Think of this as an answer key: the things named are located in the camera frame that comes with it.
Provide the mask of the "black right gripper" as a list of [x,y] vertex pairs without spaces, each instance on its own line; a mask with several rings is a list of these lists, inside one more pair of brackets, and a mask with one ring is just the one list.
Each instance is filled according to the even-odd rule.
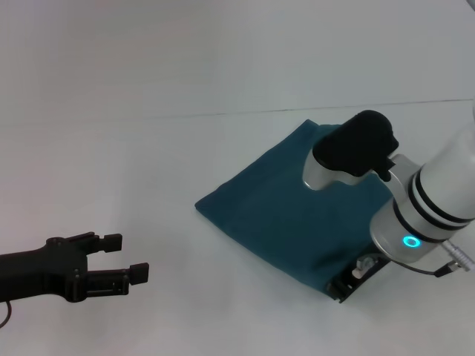
[[354,291],[389,263],[380,253],[365,254],[343,270],[338,279],[331,279],[327,292],[332,299],[343,303]]

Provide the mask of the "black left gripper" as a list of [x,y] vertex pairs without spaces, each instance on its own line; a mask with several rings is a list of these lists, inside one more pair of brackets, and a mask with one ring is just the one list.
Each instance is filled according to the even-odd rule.
[[86,297],[127,295],[129,287],[148,282],[149,264],[129,268],[89,271],[87,254],[122,250],[122,235],[104,237],[88,232],[69,238],[50,238],[32,251],[1,255],[1,301],[44,294],[70,303]]

